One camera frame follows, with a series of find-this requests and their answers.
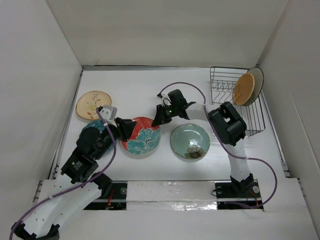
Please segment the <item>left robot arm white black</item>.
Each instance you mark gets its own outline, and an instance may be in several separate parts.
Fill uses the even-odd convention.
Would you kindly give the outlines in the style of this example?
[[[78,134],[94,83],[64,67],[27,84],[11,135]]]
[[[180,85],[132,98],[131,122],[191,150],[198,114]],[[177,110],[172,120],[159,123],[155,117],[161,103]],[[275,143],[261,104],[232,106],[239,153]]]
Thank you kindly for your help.
[[[62,166],[51,193],[28,210],[11,228],[10,237],[23,240],[58,240],[60,230],[89,203],[107,198],[113,181],[98,171],[98,160],[117,141],[127,141],[136,126],[131,119],[117,117],[114,123],[104,122],[103,130],[85,128],[76,141],[76,148]]]

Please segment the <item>light green plate with flower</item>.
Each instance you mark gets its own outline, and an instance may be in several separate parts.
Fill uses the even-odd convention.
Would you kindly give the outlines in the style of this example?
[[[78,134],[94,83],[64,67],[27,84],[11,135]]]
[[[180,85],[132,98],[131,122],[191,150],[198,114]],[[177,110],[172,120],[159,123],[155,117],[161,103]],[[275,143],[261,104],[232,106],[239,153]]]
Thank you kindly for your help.
[[[170,136],[172,151],[186,161],[196,162],[209,151],[211,139],[201,126],[188,123],[176,127]]]

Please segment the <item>grey plate with tree branches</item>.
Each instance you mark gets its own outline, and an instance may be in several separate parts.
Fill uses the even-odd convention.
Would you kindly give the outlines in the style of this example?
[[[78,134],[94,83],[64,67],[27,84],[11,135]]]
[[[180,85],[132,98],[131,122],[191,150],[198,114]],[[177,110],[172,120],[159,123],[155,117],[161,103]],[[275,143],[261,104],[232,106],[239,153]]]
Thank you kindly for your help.
[[[259,97],[264,84],[264,73],[261,68],[251,68],[247,73],[252,74],[254,77],[254,89],[249,100],[243,104],[244,106],[249,106],[255,102],[255,100]]]

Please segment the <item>beige plate with bird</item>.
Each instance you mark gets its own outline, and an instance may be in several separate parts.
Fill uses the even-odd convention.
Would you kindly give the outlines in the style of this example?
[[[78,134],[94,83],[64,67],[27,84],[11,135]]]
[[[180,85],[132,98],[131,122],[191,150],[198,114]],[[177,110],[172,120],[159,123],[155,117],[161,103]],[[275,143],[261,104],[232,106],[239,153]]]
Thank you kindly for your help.
[[[80,118],[95,121],[99,119],[96,109],[103,105],[112,105],[110,95],[103,91],[89,91],[77,101],[76,113]]]

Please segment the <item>dark teal scalloped plate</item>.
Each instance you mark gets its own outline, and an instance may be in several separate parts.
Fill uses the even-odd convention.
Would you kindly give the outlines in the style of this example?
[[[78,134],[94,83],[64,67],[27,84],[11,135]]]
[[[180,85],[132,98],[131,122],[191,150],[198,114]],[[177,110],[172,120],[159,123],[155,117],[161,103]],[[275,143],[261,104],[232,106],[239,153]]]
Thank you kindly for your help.
[[[84,153],[107,151],[112,145],[111,136],[100,120],[88,123],[79,134],[76,145]]]

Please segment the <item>white foam front bar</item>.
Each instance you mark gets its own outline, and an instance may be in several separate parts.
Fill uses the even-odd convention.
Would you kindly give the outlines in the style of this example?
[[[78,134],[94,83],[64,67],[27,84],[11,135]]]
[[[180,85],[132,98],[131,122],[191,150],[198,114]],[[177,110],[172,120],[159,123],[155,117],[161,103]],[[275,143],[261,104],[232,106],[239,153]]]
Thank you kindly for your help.
[[[213,211],[214,181],[129,181],[128,211]]]

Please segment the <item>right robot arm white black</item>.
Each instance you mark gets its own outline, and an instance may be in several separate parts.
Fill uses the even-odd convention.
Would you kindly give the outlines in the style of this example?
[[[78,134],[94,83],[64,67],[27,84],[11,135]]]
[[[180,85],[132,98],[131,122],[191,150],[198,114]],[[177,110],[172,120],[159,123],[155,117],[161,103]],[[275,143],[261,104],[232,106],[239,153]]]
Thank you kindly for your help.
[[[187,102],[179,89],[168,93],[170,105],[156,106],[152,126],[168,124],[173,117],[185,120],[207,121],[223,149],[228,154],[230,163],[230,182],[227,183],[231,198],[244,198],[254,184],[244,147],[247,125],[235,107],[228,101],[218,108],[195,101]]]

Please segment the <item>red plate with teal flower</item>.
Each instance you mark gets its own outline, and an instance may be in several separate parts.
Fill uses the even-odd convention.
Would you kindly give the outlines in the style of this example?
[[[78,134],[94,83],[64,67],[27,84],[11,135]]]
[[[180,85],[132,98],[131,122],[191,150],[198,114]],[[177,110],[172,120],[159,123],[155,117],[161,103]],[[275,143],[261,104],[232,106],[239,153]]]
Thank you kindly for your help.
[[[149,117],[138,116],[131,119],[136,123],[131,137],[127,141],[120,141],[124,153],[130,158],[144,158],[151,155],[161,141],[161,128],[152,126],[153,120]]]

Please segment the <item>orange woven plate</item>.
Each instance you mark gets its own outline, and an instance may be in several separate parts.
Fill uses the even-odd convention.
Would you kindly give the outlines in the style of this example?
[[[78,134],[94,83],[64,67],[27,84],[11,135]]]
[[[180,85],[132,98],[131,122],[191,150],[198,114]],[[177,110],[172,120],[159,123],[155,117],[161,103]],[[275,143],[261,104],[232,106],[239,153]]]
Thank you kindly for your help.
[[[255,87],[255,78],[251,73],[243,74],[236,82],[233,100],[236,105],[244,105],[251,97]]]

